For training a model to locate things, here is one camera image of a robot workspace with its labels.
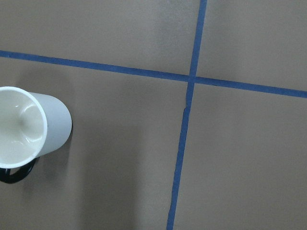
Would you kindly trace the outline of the white mug with black handle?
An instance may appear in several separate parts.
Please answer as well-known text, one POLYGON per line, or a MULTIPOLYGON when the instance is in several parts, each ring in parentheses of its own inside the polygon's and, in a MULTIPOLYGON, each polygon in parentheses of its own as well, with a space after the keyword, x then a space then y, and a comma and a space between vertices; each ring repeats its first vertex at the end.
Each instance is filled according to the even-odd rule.
POLYGON ((39 157, 62 147, 71 133, 71 114, 59 99, 17 87, 1 87, 1 182, 23 180, 39 157))

